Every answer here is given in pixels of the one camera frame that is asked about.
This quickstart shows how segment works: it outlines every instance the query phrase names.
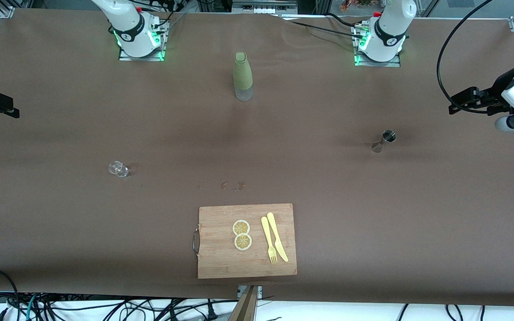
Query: plastic knife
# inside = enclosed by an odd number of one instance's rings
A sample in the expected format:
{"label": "plastic knife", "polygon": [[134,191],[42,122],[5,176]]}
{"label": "plastic knife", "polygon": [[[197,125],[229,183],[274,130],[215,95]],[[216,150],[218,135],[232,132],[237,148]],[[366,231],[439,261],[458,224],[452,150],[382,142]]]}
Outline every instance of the plastic knife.
{"label": "plastic knife", "polygon": [[279,238],[279,232],[277,231],[277,223],[275,222],[275,216],[273,215],[273,213],[269,212],[267,213],[267,219],[269,219],[269,225],[273,230],[273,234],[275,234],[275,248],[277,249],[277,252],[279,252],[281,258],[283,258],[285,262],[288,262],[289,258],[287,258],[287,254],[285,254],[283,244],[281,244],[281,239]]}

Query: green bottle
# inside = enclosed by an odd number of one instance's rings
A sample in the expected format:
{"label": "green bottle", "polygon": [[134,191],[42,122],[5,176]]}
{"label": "green bottle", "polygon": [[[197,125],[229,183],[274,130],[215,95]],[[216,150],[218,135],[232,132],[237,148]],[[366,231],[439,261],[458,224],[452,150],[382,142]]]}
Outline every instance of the green bottle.
{"label": "green bottle", "polygon": [[253,97],[253,74],[246,53],[235,54],[235,67],[233,68],[233,86],[237,99],[246,101]]}

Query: fork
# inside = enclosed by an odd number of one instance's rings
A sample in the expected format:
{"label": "fork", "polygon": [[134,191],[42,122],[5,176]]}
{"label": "fork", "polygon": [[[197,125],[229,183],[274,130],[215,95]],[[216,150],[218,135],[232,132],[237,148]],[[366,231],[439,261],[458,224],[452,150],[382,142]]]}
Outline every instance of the fork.
{"label": "fork", "polygon": [[271,242],[271,231],[269,230],[269,221],[267,221],[267,217],[261,218],[261,225],[263,225],[263,231],[265,231],[265,237],[267,238],[267,244],[269,244],[269,249],[267,249],[267,254],[269,254],[269,260],[271,264],[277,264],[277,251],[273,247],[273,243]]}

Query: cutting board handle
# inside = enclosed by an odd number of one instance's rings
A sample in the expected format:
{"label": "cutting board handle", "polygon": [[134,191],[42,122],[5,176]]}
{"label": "cutting board handle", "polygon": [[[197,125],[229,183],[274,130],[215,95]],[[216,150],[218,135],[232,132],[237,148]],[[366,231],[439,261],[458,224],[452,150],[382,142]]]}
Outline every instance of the cutting board handle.
{"label": "cutting board handle", "polygon": [[193,240],[193,245],[192,245],[192,249],[194,250],[195,256],[199,256],[199,241],[198,241],[198,250],[197,251],[195,250],[195,236],[196,235],[199,236],[199,224],[195,227],[194,240]]}

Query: table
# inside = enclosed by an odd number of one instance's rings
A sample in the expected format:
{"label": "table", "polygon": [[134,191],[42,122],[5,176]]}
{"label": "table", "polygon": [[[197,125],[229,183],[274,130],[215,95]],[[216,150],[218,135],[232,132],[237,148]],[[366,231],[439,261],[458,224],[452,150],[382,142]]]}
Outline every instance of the table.
{"label": "table", "polygon": [[[447,114],[435,63],[456,23],[415,20],[402,67],[375,69],[346,37],[188,14],[166,61],[138,63],[116,60],[101,12],[16,10],[0,20],[0,92],[22,113],[0,115],[0,270],[20,291],[227,298],[254,282],[277,300],[514,305],[514,134]],[[455,94],[512,67],[507,22],[473,20],[443,79]],[[386,129],[398,139],[374,154]],[[256,203],[294,204],[298,275],[196,279],[198,207]]]}

